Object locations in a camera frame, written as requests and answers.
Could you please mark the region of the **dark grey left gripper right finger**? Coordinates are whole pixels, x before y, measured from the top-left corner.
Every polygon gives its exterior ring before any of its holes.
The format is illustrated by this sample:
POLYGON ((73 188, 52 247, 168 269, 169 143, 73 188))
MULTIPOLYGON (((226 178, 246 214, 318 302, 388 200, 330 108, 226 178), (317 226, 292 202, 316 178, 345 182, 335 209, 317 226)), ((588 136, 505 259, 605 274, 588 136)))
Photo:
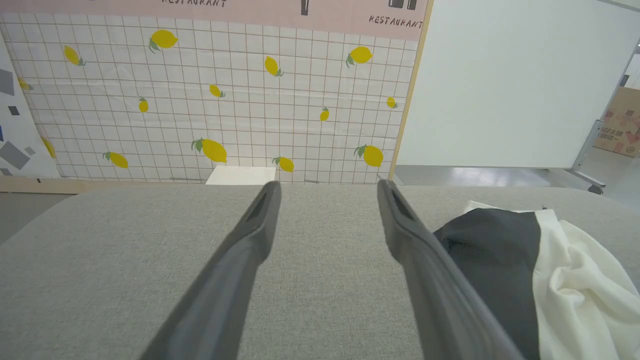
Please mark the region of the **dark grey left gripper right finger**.
POLYGON ((525 360, 390 180, 377 183, 385 241, 403 268, 424 360, 525 360))

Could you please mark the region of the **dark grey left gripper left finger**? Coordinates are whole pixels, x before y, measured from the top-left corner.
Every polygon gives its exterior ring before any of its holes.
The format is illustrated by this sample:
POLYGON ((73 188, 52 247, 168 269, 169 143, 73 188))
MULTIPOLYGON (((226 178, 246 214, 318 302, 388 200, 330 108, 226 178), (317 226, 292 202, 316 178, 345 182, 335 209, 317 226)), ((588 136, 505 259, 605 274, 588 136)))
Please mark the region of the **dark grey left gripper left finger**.
POLYGON ((256 274, 274 244, 281 200, 278 181, 260 189, 140 360, 237 360, 256 274))

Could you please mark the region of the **black and white garment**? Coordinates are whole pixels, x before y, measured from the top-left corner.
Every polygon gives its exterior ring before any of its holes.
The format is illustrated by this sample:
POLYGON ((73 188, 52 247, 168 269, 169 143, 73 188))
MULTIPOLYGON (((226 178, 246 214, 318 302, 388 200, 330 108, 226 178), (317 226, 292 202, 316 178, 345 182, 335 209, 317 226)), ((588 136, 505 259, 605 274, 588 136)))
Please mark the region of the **black and white garment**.
POLYGON ((434 236, 526 360, 640 360, 640 292, 553 210, 469 201, 434 236))

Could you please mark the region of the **white box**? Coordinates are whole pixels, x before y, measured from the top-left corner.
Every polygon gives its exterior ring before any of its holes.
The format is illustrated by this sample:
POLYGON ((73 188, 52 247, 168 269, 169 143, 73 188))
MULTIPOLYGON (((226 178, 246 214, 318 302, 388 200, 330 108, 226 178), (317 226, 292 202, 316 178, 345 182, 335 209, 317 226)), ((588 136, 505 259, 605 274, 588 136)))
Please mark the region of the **white box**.
POLYGON ((206 185, 263 186, 275 180, 276 168, 252 166, 216 166, 206 185))

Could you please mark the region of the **lemon print tile backdrop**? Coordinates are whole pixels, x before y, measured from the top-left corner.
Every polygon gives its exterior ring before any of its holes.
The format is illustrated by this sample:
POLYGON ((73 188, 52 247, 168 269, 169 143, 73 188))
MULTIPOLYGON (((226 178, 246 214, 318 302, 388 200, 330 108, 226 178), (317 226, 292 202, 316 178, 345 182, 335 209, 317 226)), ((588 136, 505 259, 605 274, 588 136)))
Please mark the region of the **lemon print tile backdrop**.
POLYGON ((434 0, 0 0, 0 34, 66 179, 388 178, 434 0))

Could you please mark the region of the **grey metal partition stand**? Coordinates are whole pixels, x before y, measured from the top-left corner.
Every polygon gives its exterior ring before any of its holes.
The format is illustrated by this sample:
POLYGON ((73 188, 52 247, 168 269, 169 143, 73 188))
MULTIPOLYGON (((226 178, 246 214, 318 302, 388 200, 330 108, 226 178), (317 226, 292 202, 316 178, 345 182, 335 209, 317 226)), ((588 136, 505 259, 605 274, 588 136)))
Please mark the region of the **grey metal partition stand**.
POLYGON ((604 121, 594 121, 581 150, 578 151, 573 164, 569 168, 549 169, 547 171, 551 185, 559 188, 588 191, 596 195, 604 194, 606 183, 583 171, 583 167, 588 160, 589 154, 594 149, 595 141, 598 139, 603 127, 604 121))

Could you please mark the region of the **white partition board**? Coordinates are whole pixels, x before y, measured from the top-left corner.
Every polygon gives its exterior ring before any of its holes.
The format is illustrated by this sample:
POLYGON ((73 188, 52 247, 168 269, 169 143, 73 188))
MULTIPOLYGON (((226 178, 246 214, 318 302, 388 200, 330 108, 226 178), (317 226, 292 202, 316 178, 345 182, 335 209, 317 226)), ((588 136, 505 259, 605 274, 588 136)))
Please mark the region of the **white partition board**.
POLYGON ((569 169, 640 43, 640 0, 434 0, 397 166, 569 169))

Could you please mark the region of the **brown cardboard box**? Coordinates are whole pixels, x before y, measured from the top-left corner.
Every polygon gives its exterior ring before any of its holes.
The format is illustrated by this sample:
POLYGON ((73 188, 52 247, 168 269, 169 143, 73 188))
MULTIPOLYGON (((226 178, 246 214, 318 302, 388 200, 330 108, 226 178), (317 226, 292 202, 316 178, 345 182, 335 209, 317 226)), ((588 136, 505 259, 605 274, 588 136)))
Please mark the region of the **brown cardboard box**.
POLYGON ((595 148, 640 157, 640 89, 619 87, 603 121, 595 148))

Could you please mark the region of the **white panel with grey shapes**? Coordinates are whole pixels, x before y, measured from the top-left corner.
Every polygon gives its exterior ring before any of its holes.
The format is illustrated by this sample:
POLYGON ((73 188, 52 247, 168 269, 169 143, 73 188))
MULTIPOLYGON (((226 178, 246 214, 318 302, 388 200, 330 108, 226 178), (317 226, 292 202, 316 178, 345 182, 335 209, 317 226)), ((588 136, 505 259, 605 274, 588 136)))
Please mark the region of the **white panel with grey shapes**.
POLYGON ((0 34, 0 176, 57 179, 60 173, 38 132, 0 34))

